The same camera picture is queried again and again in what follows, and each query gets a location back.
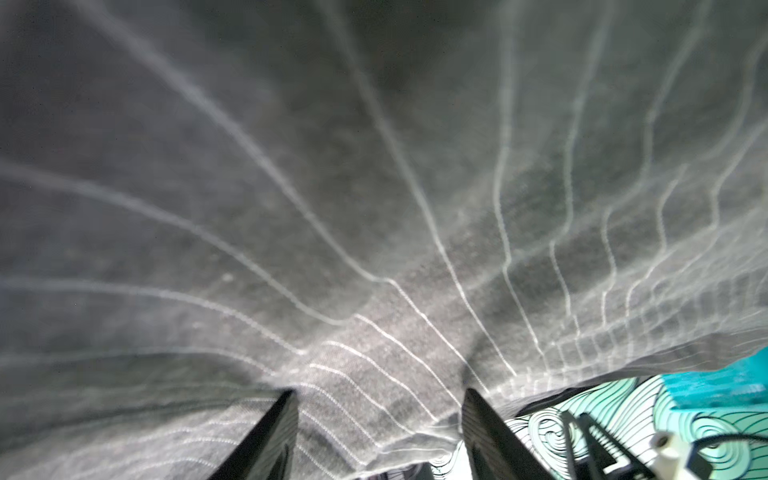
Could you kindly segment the dark grey pinstripe shirt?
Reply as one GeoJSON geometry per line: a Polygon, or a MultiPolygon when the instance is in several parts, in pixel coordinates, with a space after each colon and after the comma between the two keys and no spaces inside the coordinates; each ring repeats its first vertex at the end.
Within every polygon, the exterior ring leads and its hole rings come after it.
{"type": "Polygon", "coordinates": [[[1,475],[297,479],[767,344],[763,1],[5,1],[1,475]]]}

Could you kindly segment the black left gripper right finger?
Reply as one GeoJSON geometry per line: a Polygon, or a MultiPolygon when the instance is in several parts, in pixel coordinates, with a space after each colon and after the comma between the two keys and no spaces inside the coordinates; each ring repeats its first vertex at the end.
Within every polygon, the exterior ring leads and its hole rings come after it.
{"type": "Polygon", "coordinates": [[[473,479],[552,479],[481,394],[468,388],[461,431],[473,479]]]}

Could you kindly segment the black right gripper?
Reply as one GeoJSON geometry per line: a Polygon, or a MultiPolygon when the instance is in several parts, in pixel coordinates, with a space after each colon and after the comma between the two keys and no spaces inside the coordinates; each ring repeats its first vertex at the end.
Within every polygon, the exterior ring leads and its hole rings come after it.
{"type": "Polygon", "coordinates": [[[653,479],[653,471],[621,444],[588,413],[575,417],[569,411],[560,413],[565,438],[566,465],[571,479],[630,480],[653,479]],[[583,440],[586,453],[575,452],[575,430],[583,440]]]}

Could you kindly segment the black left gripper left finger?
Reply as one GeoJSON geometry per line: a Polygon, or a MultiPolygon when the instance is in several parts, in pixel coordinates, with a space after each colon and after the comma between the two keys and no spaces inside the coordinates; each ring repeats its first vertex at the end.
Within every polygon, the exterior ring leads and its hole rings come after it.
{"type": "Polygon", "coordinates": [[[291,476],[299,401],[283,392],[209,480],[283,480],[291,476]]]}

